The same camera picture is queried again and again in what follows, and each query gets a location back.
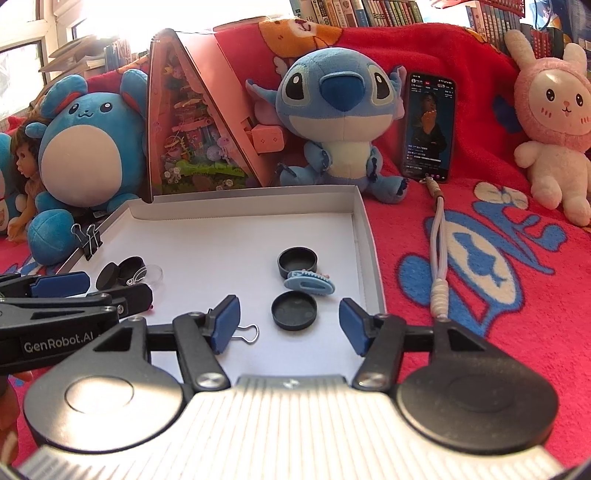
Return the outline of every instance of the blue plush ball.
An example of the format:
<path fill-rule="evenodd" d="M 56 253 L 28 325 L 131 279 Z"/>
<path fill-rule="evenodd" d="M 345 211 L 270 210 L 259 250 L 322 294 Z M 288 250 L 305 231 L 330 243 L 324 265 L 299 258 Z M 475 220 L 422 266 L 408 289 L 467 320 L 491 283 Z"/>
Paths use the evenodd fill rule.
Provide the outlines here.
<path fill-rule="evenodd" d="M 76 249 L 72 233 L 74 217 L 67 210 L 47 210 L 39 213 L 28 229 L 29 248 L 41 265 L 65 261 Z"/>

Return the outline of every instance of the phone lanyard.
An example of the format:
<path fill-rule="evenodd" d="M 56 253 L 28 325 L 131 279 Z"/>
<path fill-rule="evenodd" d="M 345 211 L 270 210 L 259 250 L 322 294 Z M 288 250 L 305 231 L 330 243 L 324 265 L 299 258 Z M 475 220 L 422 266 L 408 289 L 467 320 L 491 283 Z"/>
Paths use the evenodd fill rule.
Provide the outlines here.
<path fill-rule="evenodd" d="M 444 197 L 441 188 L 432 177 L 426 177 L 424 182 L 435 200 L 436 212 L 431 226 L 430 260 L 431 276 L 431 316 L 439 322 L 448 321 L 449 286 L 447 284 L 447 238 Z"/>

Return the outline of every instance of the stitch's nose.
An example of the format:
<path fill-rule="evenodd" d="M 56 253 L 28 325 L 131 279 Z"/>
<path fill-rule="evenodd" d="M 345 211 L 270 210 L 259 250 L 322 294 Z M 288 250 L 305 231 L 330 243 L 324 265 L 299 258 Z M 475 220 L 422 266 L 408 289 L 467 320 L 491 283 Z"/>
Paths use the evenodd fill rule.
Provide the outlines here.
<path fill-rule="evenodd" d="M 331 73 L 320 79 L 320 94 L 330 105 L 348 112 L 365 94 L 363 77 L 354 72 Z"/>

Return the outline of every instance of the doll's face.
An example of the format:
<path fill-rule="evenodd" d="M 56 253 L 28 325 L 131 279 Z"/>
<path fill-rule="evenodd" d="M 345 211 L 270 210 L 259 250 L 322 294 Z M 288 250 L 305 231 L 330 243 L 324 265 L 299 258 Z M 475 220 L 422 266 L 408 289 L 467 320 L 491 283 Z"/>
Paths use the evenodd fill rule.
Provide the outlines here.
<path fill-rule="evenodd" d="M 529 101 L 534 118 L 546 128 L 568 135 L 591 131 L 591 93 L 568 72 L 540 72 L 531 83 Z"/>
<path fill-rule="evenodd" d="M 17 169 L 28 179 L 37 173 L 37 160 L 29 151 L 29 146 L 27 144 L 21 145 L 17 148 Z"/>

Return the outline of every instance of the white tray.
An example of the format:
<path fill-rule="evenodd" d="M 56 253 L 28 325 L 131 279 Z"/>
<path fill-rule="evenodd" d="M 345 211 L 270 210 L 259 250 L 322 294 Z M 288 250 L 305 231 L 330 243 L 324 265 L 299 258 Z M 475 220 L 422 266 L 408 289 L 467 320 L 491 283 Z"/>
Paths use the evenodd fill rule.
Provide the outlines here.
<path fill-rule="evenodd" d="M 234 383 L 240 375 L 344 375 L 351 381 L 362 359 L 341 331 L 338 307 L 351 297 L 370 313 L 384 313 L 384 294 L 369 222 L 353 186 L 282 187 L 134 200 L 102 226 L 103 245 L 90 259 L 80 251 L 60 272 L 85 271 L 92 285 L 108 262 L 138 255 L 159 265 L 149 325 L 214 308 L 226 295 L 239 297 L 241 325 L 256 323 L 253 345 L 233 340 L 218 357 Z M 318 316 L 300 332 L 273 322 L 271 303 L 287 291 L 277 257 L 290 247 L 318 255 L 318 271 L 336 292 L 316 297 Z M 174 353 L 154 352 L 154 365 L 181 380 Z"/>

